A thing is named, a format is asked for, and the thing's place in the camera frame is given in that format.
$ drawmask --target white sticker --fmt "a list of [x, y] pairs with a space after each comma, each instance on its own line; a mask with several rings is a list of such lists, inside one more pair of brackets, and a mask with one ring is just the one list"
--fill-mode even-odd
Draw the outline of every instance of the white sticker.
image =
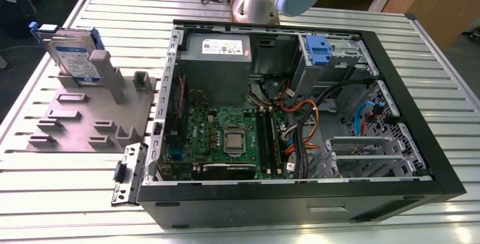
[[61, 64], [70, 76], [82, 85], [95, 85], [99, 80], [98, 72], [93, 64], [87, 61], [87, 51], [81, 47], [55, 47]]
[[286, 91], [285, 91], [285, 93], [287, 94], [287, 96], [290, 96], [290, 97], [293, 97], [293, 95], [294, 95], [294, 92], [293, 92], [293, 90], [291, 89], [286, 89]]
[[242, 55], [241, 41], [205, 39], [201, 43], [201, 53], [219, 55]]
[[294, 171], [294, 164], [290, 162], [286, 163], [286, 171]]

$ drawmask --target aluminum table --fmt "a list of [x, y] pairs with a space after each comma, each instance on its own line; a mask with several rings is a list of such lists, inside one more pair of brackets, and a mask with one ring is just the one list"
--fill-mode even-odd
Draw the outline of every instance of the aluminum table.
[[[229, 21], [229, 7], [191, 0], [78, 0], [63, 27], [94, 26], [122, 75], [143, 70], [159, 78], [173, 19]], [[119, 153], [18, 151], [59, 86], [58, 68], [45, 55], [0, 126], [0, 240], [480, 242], [480, 103], [417, 21], [399, 14], [326, 9], [279, 19], [282, 25], [377, 33], [467, 193], [377, 223], [162, 230], [139, 207], [110, 207]]]

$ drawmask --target ventilation grille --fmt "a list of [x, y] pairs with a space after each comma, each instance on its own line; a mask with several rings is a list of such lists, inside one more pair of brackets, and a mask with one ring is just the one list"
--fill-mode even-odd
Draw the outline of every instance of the ventilation grille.
[[[371, 102], [374, 102], [374, 103], [382, 102], [385, 104], [385, 108], [382, 110], [382, 113], [385, 115], [390, 115], [391, 110], [390, 110], [390, 107], [389, 107], [389, 105], [386, 103], [386, 99], [385, 99], [385, 97], [383, 97], [383, 95], [381, 93], [379, 88], [377, 88], [374, 90], [374, 95], [370, 95], [369, 98], [370, 98], [369, 100]], [[349, 136], [354, 136], [353, 117], [350, 117], [347, 119], [345, 125], [346, 125], [346, 128], [347, 128]], [[402, 151], [401, 154], [405, 155], [405, 156], [413, 156], [413, 157], [415, 156], [414, 152], [413, 152], [413, 149], [411, 149], [411, 145], [409, 143], [407, 138], [402, 134], [399, 126], [385, 124], [382, 122], [382, 118], [377, 118], [377, 123], [366, 123], [365, 134], [367, 136], [391, 136], [393, 139], [399, 140], [403, 143], [405, 150]], [[423, 168], [423, 164], [421, 163], [421, 161], [418, 161], [418, 159], [413, 159], [411, 162], [413, 162], [413, 165], [414, 165], [415, 169], [422, 169]], [[367, 174], [367, 177], [377, 174], [381, 171], [381, 169], [383, 169], [385, 166], [387, 166], [386, 164], [381, 164], [381, 165], [375, 164], [375, 165], [377, 165], [377, 168], [374, 169], [374, 171], [371, 173]], [[365, 164], [361, 167], [361, 171], [365, 171], [370, 166], [371, 166], [371, 163]], [[393, 174], [393, 172], [391, 172], [391, 170], [389, 170], [389, 172], [386, 172], [386, 175], [378, 175], [377, 177], [386, 177], [386, 176], [389, 176], [391, 174]]]

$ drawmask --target cpu socket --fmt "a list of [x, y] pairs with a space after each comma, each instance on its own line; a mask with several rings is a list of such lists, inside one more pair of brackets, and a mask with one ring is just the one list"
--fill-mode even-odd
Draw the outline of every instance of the cpu socket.
[[223, 129], [223, 152], [238, 158], [246, 151], [243, 129]]

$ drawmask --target floor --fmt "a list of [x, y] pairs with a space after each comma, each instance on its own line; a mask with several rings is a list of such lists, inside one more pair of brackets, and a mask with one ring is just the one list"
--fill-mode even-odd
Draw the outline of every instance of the floor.
[[[35, 20], [39, 23], [61, 25], [75, 1], [77, 0], [42, 0], [35, 5]], [[18, 16], [14, 16], [18, 14], [14, 6], [3, 2], [0, 3], [0, 26], [2, 29], [0, 32], [0, 57], [2, 57], [9, 64], [5, 69], [0, 70], [0, 122], [7, 113], [43, 54], [42, 49], [35, 47], [37, 43], [27, 33], [25, 35], [26, 38], [22, 39], [13, 39], [5, 34], [5, 31], [11, 30], [10, 22], [18, 21]], [[2, 51], [3, 48], [15, 46], [29, 47], [18, 47]], [[475, 80], [477, 74], [480, 73], [480, 43], [474, 43], [467, 40], [466, 36], [461, 36], [445, 54], [473, 92], [480, 96], [480, 81]]]

